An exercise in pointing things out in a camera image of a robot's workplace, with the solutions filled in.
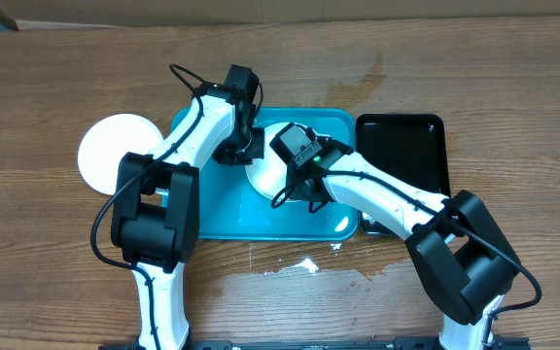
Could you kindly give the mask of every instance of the white disc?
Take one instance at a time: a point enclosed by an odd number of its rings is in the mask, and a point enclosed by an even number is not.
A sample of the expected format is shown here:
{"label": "white disc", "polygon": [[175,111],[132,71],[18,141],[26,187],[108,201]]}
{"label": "white disc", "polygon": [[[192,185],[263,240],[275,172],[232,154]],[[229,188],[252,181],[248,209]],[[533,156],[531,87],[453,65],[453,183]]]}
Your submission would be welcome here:
{"label": "white disc", "polygon": [[266,127],[264,129],[264,158],[253,159],[252,164],[245,166],[245,173],[248,175],[250,184],[269,199],[273,199],[287,185],[287,164],[269,146],[269,142],[287,125],[287,122],[279,122]]}
{"label": "white disc", "polygon": [[114,194],[118,167],[127,152],[145,155],[163,141],[159,129],[144,117],[118,114],[87,131],[77,152],[79,172],[93,189]]}

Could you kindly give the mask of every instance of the blue object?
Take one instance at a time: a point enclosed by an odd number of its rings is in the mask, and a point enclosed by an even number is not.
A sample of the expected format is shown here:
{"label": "blue object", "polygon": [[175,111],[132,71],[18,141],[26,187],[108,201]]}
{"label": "blue object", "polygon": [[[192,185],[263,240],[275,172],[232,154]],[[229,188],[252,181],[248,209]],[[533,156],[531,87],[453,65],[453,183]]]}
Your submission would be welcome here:
{"label": "blue object", "polygon": [[[180,111],[172,130],[187,115]],[[354,120],[340,109],[261,108],[256,126],[295,122],[355,148]],[[315,214],[308,203],[285,203],[271,208],[271,200],[250,184],[244,166],[220,165],[209,159],[200,171],[199,238],[223,240],[339,241],[358,227],[358,211],[329,203]]]}

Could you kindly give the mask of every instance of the wooden table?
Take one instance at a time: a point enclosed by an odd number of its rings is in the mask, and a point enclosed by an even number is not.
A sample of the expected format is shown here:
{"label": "wooden table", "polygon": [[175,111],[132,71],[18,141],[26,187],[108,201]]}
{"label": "wooden table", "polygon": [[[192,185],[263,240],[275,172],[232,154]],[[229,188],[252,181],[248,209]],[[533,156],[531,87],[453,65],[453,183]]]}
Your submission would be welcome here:
{"label": "wooden table", "polygon": [[[77,171],[107,116],[167,134],[190,94],[167,66],[221,81],[254,68],[266,106],[442,117],[454,192],[479,194],[544,299],[496,332],[560,348],[560,17],[0,33],[0,348],[95,349],[139,333],[129,272],[99,262],[106,197]],[[101,248],[116,258],[107,229]],[[305,258],[319,270],[291,267]],[[436,334],[441,314],[398,239],[201,241],[186,268],[194,339],[238,342]],[[532,296],[517,278],[506,302]]]}

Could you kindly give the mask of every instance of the wood grain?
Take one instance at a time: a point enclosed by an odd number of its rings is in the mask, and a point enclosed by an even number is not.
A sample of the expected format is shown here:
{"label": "wood grain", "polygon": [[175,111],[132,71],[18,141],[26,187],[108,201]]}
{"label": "wood grain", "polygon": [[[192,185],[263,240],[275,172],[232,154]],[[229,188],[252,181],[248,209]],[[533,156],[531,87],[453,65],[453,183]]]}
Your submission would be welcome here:
{"label": "wood grain", "polygon": [[[133,279],[88,232],[106,199],[81,180],[84,133],[146,116],[167,133],[190,94],[177,62],[220,81],[254,68],[266,106],[444,120],[454,191],[487,203],[544,289],[496,331],[560,348],[560,17],[394,20],[0,34],[0,348],[95,349],[139,332]],[[110,256],[106,229],[101,247]],[[309,258],[320,270],[291,267]],[[194,339],[342,340],[436,334],[403,244],[201,241],[186,268]],[[521,278],[507,302],[529,298]]]}

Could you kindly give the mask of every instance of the blue tray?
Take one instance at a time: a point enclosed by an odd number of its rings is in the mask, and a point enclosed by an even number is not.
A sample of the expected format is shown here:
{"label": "blue tray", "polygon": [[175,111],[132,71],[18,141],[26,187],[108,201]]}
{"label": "blue tray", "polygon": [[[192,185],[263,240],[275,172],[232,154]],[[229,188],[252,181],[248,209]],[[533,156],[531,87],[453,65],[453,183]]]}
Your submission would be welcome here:
{"label": "blue tray", "polygon": [[[188,111],[174,117],[172,129]],[[352,147],[356,144],[354,120],[339,109],[261,108],[256,126],[284,122],[302,123]],[[329,203],[315,214],[308,213],[308,203],[302,201],[272,209],[271,200],[250,185],[243,166],[210,159],[200,171],[199,238],[339,241],[351,237],[357,227],[358,212],[338,203]]]}

